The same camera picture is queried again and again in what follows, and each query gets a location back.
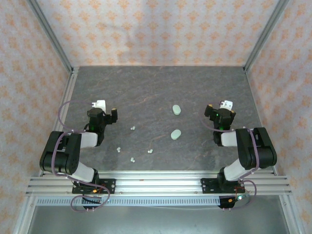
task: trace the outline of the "wall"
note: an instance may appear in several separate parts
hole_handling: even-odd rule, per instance
[[[9,234],[68,74],[26,1],[0,1],[0,30],[0,233]]]
[[[312,230],[312,2],[291,0],[249,73],[260,119]]]
[[[277,2],[39,0],[73,66],[242,66]]]

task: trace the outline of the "marble surface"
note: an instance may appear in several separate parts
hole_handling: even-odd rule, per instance
[[[108,113],[118,109],[118,121],[107,125],[103,143],[80,152],[80,161],[98,170],[219,170],[231,164],[237,149],[215,145],[199,119],[213,126],[204,111],[219,100],[233,101],[233,128],[260,126],[241,67],[80,67],[72,100],[98,99],[106,100]],[[173,114],[175,104],[179,116]],[[70,104],[65,123],[82,129],[89,109]],[[178,140],[170,137],[175,129],[182,132]]]

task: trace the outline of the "gray floor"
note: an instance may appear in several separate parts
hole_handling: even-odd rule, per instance
[[[278,196],[258,196],[231,212],[195,207],[103,207],[75,213],[70,207],[36,207],[29,234],[287,234]]]
[[[98,170],[219,170],[231,164],[236,148],[216,146],[199,120],[211,102],[234,102],[233,128],[260,126],[241,67],[81,67],[72,100],[98,99],[106,100],[108,112],[118,109],[118,122],[106,127],[102,145],[80,152],[80,161]],[[173,114],[174,104],[181,115]],[[65,123],[82,129],[88,109],[70,104]],[[173,141],[175,129],[182,135]]]

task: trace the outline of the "light green object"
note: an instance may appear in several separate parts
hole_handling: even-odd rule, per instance
[[[174,112],[174,114],[175,114],[176,116],[178,116],[178,115],[181,114],[181,108],[180,108],[178,105],[174,105],[174,106],[172,107],[172,110],[173,110],[173,112]]]
[[[174,130],[174,131],[171,133],[171,139],[172,139],[172,140],[176,140],[176,139],[178,139],[180,136],[181,136],[181,131],[180,131],[179,129],[176,129],[176,130]]]

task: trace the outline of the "orange floral wallpaper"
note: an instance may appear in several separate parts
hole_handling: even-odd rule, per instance
[[[249,73],[260,119],[312,230],[312,1],[291,0]]]
[[[73,66],[242,66],[277,2],[39,0]]]
[[[12,232],[68,74],[25,0],[0,1],[0,233]]]

